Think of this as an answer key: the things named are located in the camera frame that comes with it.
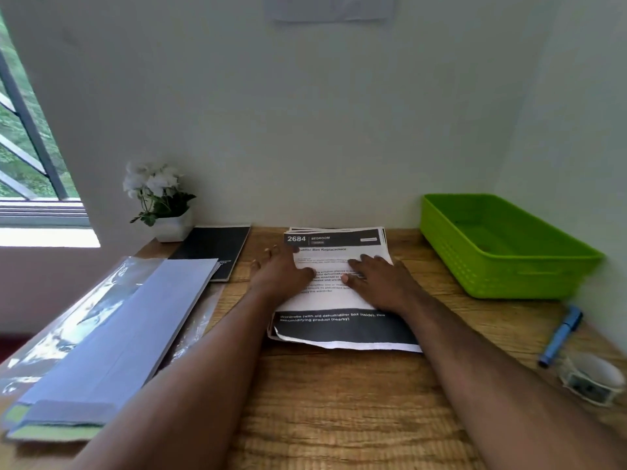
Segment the person's right hand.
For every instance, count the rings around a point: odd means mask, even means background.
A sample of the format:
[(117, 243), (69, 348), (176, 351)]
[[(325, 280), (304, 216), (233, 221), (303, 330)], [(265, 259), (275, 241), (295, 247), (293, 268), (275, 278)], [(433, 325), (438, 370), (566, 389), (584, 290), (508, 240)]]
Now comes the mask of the person's right hand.
[(365, 290), (356, 292), (376, 309), (406, 316), (428, 299), (402, 262), (391, 263), (380, 256), (363, 254), (348, 260), (353, 275), (365, 280)]

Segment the person's left hand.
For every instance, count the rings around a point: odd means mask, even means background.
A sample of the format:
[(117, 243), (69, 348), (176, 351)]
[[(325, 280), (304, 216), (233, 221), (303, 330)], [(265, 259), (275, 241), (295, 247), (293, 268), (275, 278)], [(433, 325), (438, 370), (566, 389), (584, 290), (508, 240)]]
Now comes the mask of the person's left hand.
[(275, 306), (302, 292), (308, 285), (293, 282), (294, 256), (300, 249), (291, 244), (276, 244), (266, 248), (259, 260), (261, 277), (248, 284), (248, 291), (262, 296)]

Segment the stack of printed paper sheets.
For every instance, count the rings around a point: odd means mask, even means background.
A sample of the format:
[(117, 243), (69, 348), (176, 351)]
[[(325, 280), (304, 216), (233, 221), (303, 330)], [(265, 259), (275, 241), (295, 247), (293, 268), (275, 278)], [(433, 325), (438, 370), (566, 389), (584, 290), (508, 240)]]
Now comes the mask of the stack of printed paper sheets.
[(362, 254), (392, 262), (383, 227), (291, 227), (283, 239), (298, 247), (295, 266), (313, 269), (315, 277), (273, 313), (269, 339), (326, 349), (421, 353), (400, 317), (375, 309), (341, 281), (343, 274), (355, 273), (348, 261)]

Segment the person's right forearm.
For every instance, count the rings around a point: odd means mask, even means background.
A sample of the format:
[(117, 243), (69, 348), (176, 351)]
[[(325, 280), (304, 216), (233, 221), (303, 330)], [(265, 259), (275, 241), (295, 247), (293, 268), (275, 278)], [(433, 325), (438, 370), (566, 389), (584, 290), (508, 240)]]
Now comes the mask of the person's right forearm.
[(627, 470), (627, 442), (574, 398), (432, 297), (391, 298), (489, 470)]

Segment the person's left forearm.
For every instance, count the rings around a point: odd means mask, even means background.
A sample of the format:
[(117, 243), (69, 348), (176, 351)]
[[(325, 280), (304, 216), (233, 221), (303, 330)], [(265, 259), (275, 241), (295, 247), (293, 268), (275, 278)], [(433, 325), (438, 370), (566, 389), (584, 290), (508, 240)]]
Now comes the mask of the person's left forearm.
[(220, 468), (270, 315), (296, 294), (250, 289), (190, 352), (126, 403), (68, 470)]

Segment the black notebook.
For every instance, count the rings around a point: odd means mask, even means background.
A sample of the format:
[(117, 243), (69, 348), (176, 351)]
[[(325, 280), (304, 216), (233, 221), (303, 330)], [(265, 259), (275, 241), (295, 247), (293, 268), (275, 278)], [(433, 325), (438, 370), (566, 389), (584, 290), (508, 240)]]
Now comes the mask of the black notebook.
[(169, 259), (217, 259), (210, 282), (227, 283), (247, 241), (251, 226), (195, 227)]

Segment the white flower plant in pot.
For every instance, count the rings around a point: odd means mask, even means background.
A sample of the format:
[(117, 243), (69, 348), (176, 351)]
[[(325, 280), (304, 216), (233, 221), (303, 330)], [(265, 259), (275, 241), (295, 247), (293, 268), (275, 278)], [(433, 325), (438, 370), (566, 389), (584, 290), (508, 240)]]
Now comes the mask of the white flower plant in pot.
[(142, 223), (160, 243), (179, 243), (194, 227), (191, 201), (196, 196), (182, 185), (182, 173), (164, 162), (130, 162), (123, 191), (138, 201), (139, 212), (129, 221)]

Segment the grey paper envelope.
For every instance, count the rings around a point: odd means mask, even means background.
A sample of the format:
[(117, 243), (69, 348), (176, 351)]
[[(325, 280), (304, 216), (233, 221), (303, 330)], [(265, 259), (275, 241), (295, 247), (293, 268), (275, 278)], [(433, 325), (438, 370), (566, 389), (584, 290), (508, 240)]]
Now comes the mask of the grey paper envelope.
[(219, 268), (167, 259), (5, 414), (28, 425), (105, 426), (152, 378)]

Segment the green plastic basket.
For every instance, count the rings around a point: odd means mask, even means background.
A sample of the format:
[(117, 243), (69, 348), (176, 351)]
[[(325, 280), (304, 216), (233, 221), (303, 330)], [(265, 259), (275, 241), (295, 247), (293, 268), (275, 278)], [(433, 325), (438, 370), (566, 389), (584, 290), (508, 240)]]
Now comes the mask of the green plastic basket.
[(605, 255), (492, 194), (426, 194), (419, 229), (464, 291), (488, 300), (565, 300)]

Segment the clear plastic sleeve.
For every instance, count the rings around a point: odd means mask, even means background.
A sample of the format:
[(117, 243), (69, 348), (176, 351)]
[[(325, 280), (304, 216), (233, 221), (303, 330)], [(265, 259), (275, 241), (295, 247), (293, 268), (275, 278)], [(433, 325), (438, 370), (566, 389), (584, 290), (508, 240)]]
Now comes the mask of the clear plastic sleeve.
[[(163, 259), (126, 257), (64, 313), (0, 364), (0, 398), (18, 399), (127, 300)], [(210, 282), (158, 370), (182, 357), (205, 333), (226, 282)]]

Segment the blue marker pen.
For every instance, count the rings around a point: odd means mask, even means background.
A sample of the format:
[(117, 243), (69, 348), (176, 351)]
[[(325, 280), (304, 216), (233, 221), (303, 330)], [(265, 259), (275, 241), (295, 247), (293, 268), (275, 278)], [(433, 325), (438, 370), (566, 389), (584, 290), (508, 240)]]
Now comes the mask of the blue marker pen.
[(568, 306), (568, 312), (537, 359), (537, 365), (540, 368), (546, 369), (553, 364), (566, 340), (578, 329), (583, 316), (579, 307)]

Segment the clear tape roll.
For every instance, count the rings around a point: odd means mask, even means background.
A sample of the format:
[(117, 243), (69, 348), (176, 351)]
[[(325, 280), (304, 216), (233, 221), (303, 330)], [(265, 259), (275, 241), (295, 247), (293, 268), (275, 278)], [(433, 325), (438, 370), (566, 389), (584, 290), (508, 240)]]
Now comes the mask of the clear tape roll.
[(564, 388), (599, 407), (612, 406), (627, 390), (627, 378), (621, 370), (591, 353), (565, 355), (557, 374)]

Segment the light green folder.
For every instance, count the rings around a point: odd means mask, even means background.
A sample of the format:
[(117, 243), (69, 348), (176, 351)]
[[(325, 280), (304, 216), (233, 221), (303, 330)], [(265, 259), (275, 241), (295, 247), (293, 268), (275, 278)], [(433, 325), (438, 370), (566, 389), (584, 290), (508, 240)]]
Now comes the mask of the light green folder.
[(0, 429), (6, 439), (14, 442), (71, 443), (89, 442), (102, 426), (86, 424), (27, 424), (25, 416), (30, 405), (16, 403), (0, 417)]

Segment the window with grey frame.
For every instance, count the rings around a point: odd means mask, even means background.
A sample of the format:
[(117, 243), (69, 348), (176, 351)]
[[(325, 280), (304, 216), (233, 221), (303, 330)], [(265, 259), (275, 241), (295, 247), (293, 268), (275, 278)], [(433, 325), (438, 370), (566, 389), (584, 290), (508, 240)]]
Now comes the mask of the window with grey frame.
[(0, 247), (100, 248), (1, 12)]

